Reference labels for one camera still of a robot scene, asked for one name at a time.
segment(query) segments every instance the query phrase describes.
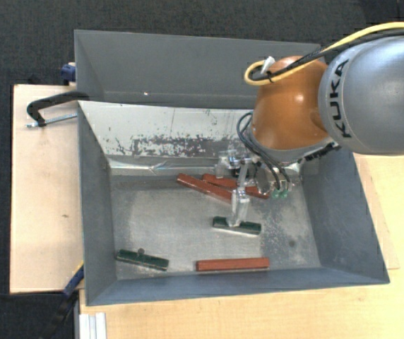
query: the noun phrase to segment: gray bin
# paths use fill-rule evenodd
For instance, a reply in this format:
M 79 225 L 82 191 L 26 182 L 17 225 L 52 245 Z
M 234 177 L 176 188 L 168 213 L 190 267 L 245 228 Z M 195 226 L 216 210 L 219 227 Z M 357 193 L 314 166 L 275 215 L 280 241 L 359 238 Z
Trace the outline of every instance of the gray bin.
M 244 113 L 239 108 L 251 108 L 255 100 L 255 89 L 242 82 L 248 62 L 276 51 L 277 57 L 306 54 L 315 46 L 77 32 L 76 48 L 78 90 L 95 100 L 122 102 L 80 102 L 78 108 L 88 305 L 389 282 L 355 161 L 346 150 L 305 164 L 302 182 L 287 198 L 253 198 L 248 220 L 263 228 L 255 237 L 212 228 L 213 216 L 228 215 L 230 205 L 175 181 L 181 172 L 213 172 L 219 150 L 241 150 L 235 133 Z M 190 63 L 185 66 L 193 57 L 198 78 Z M 149 74 L 150 64 L 163 74 Z M 179 64 L 187 69 L 177 80 Z M 131 77 L 137 66 L 143 70 Z M 170 260 L 169 268 L 118 262 L 119 249 L 145 249 Z M 270 258 L 269 270 L 195 271 L 201 259 L 258 256 Z

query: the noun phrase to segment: black carpet floor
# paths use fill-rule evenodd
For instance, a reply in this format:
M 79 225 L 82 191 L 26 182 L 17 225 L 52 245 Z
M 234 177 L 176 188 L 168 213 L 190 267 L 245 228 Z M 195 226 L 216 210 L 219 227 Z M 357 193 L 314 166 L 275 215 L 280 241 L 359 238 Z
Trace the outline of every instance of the black carpet floor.
M 393 20 L 404 20 L 404 0 L 0 0 L 0 338 L 37 338 L 59 303 L 56 294 L 7 295 L 10 87 L 62 84 L 74 29 L 327 44 Z M 56 338 L 72 336 L 69 321 Z

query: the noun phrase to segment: black cable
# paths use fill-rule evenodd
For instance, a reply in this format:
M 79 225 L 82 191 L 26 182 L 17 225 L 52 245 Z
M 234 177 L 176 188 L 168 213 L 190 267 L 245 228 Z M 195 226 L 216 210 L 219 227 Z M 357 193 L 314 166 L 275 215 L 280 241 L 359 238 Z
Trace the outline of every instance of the black cable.
M 276 188 L 280 189 L 281 185 L 280 185 L 280 179 L 279 176 L 276 174 L 276 172 L 273 169 L 273 166 L 277 167 L 279 169 L 279 172 L 284 176 L 284 178 L 290 182 L 290 178 L 287 175 L 287 172 L 285 171 L 285 169 L 283 168 L 283 166 L 279 163 L 276 162 L 275 160 L 273 160 L 271 157 L 269 157 L 266 152 L 264 152 L 262 149 L 260 149 L 256 144 L 254 144 L 254 142 L 252 142 L 250 139 L 248 139 L 245 135 L 244 132 L 246 131 L 247 127 L 250 125 L 252 118 L 249 118 L 248 122 L 244 125 L 244 127 L 241 129 L 241 125 L 242 122 L 244 121 L 244 119 L 248 116 L 251 116 L 252 112 L 247 112 L 246 114 L 243 114 L 238 122 L 237 122 L 237 134 L 238 137 L 240 139 L 240 141 L 246 146 L 246 148 L 248 148 L 252 153 L 258 155 L 263 162 L 265 163 L 265 165 L 268 167 L 268 169 L 271 171 L 271 173 L 274 176 L 274 179 L 276 181 Z
M 285 68 L 282 68 L 274 73 L 271 72 L 267 72 L 266 76 L 260 76 L 258 78 L 253 78 L 253 74 L 256 73 L 257 71 L 259 71 L 261 69 L 262 66 L 257 66 L 255 69 L 253 69 L 250 73 L 249 73 L 249 78 L 252 81 L 267 81 L 267 80 L 271 80 L 272 78 L 279 76 L 281 74 L 284 74 L 288 71 L 291 71 L 292 69 L 297 68 L 298 66 L 301 66 L 303 64 L 309 63 L 310 61 L 313 60 L 317 60 L 320 59 L 321 57 L 325 57 L 326 55 L 332 54 L 332 53 L 336 53 L 339 54 L 343 51 L 345 51 L 346 49 L 349 49 L 351 47 L 355 47 L 359 44 L 364 44 L 365 42 L 371 42 L 377 39 L 382 39 L 385 37 L 393 37 L 393 36 L 400 36 L 400 35 L 404 35 L 404 29 L 391 29 L 391 30 L 385 30 L 385 31 L 381 31 L 381 32 L 373 32 L 371 34 L 365 35 L 363 37 L 359 37 L 356 40 L 353 40 L 351 42 L 346 42 L 345 44 L 341 44 L 335 48 L 332 49 L 327 49 L 329 48 L 330 45 L 326 46 L 326 47 L 322 47 L 320 49 L 315 50 L 312 53 L 309 53 L 307 55 L 304 55 L 303 57 L 299 58 L 298 60 L 294 61 L 293 63 L 291 63 L 290 65 L 286 66 Z

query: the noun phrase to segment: wooden table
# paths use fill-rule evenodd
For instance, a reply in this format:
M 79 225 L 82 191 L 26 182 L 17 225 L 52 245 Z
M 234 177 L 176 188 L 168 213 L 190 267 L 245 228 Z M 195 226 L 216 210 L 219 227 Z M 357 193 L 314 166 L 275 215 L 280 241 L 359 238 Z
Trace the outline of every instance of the wooden table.
M 14 90 L 12 293 L 61 290 L 82 258 L 76 121 L 24 128 L 30 101 L 69 89 Z M 404 338 L 404 156 L 356 161 L 389 285 L 102 307 L 87 307 L 82 291 L 81 313 L 105 312 L 109 339 Z

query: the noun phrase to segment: yellow cable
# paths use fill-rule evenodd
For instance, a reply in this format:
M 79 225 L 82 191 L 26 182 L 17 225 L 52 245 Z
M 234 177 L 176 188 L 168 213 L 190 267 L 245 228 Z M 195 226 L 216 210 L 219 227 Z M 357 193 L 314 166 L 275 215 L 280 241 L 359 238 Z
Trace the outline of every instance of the yellow cable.
M 388 29 L 404 29 L 404 22 L 394 22 L 394 23 L 384 23 L 384 24 L 379 24 L 379 25 L 374 25 L 370 26 L 369 28 L 362 29 L 358 32 L 355 32 L 351 35 L 348 35 L 347 37 L 344 37 L 341 40 L 338 40 L 332 45 L 329 45 L 327 48 L 323 49 L 322 52 L 326 52 L 328 50 L 334 49 L 338 47 L 339 45 L 349 43 L 353 40 L 359 39 L 360 37 L 363 37 L 368 34 L 372 34 L 373 32 L 378 32 L 382 30 L 388 30 Z M 271 81 L 277 82 L 280 79 L 284 79 L 285 77 L 288 77 L 289 75 L 296 73 L 297 71 L 303 69 L 305 66 L 309 65 L 313 61 L 309 61 L 308 63 L 302 64 L 301 66 L 297 66 L 296 68 L 286 71 L 285 73 L 282 73 L 278 76 L 272 77 Z M 263 80 L 263 81 L 253 81 L 252 79 L 249 78 L 249 74 L 251 71 L 253 71 L 255 68 L 258 66 L 262 66 L 265 63 L 264 60 L 256 61 L 255 63 L 251 64 L 248 69 L 244 72 L 244 81 L 248 83 L 249 85 L 266 85 L 270 84 L 271 81 L 268 80 Z

